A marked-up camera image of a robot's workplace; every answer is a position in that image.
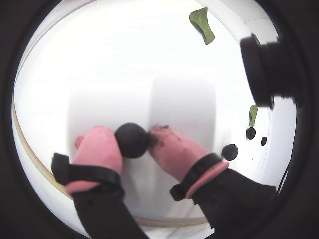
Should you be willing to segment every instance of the glove strap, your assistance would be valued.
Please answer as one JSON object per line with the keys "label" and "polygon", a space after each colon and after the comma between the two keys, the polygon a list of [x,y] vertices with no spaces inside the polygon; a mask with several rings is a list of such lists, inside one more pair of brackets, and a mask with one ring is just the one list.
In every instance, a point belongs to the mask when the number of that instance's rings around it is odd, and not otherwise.
{"label": "glove strap", "polygon": [[55,180],[64,186],[73,181],[83,180],[113,184],[122,188],[120,176],[114,170],[99,166],[70,164],[69,157],[66,155],[55,153],[51,170]]}
{"label": "glove strap", "polygon": [[186,194],[191,186],[212,166],[221,162],[222,159],[215,153],[210,153],[197,161],[186,174],[180,184],[174,185],[170,194],[175,201],[180,201],[186,198]]}

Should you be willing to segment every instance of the black sleeve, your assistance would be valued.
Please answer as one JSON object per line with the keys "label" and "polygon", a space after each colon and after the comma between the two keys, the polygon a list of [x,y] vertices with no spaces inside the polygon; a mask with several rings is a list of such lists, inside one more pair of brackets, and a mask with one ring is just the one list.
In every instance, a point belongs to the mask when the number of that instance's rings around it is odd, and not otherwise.
{"label": "black sleeve", "polygon": [[208,238],[228,239],[251,223],[277,196],[276,187],[256,183],[226,169],[193,196],[215,233]]}
{"label": "black sleeve", "polygon": [[123,202],[123,189],[102,184],[72,194],[80,221],[92,239],[148,239]]}

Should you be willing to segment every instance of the black ball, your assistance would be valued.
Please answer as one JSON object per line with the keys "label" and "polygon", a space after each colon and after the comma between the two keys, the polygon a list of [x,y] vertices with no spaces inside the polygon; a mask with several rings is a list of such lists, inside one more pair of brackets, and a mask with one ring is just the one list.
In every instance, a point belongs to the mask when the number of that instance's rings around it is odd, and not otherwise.
{"label": "black ball", "polygon": [[266,143],[267,143],[267,137],[263,137],[263,138],[261,139],[261,146],[265,146]]}
{"label": "black ball", "polygon": [[125,158],[141,157],[148,148],[147,133],[135,123],[120,126],[114,135]]}
{"label": "black ball", "polygon": [[234,144],[229,144],[223,148],[221,154],[227,161],[232,161],[238,155],[238,148]]}
{"label": "black ball", "polygon": [[256,136],[256,131],[254,128],[250,127],[246,130],[246,138],[252,140]]}

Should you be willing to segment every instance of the green leaf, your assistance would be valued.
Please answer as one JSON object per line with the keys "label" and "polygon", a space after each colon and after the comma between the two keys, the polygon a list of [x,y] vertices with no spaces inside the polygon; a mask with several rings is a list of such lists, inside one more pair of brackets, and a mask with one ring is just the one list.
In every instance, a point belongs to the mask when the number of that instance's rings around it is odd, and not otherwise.
{"label": "green leaf", "polygon": [[202,34],[206,45],[212,43],[215,39],[215,35],[208,24],[207,11],[208,7],[204,7],[200,10],[193,11],[189,15],[191,24]]}
{"label": "green leaf", "polygon": [[258,105],[252,105],[249,109],[249,127],[255,126],[255,119],[257,116]]}

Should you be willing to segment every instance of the pink glove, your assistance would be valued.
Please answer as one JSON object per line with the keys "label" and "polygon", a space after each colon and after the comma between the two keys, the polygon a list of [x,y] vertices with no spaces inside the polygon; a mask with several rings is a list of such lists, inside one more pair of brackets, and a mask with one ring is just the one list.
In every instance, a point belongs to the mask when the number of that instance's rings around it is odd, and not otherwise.
{"label": "pink glove", "polygon": [[[168,174],[182,182],[191,167],[202,157],[210,154],[201,145],[168,126],[154,126],[149,131],[149,153],[159,166]],[[220,162],[208,169],[189,189],[187,198],[203,185],[217,177],[229,166],[229,162]]]}
{"label": "pink glove", "polygon": [[[114,134],[106,127],[93,127],[85,136],[77,137],[78,149],[73,164],[102,166],[113,169],[118,174],[122,171],[122,156]],[[75,181],[66,185],[66,192],[90,190],[100,183]]]}

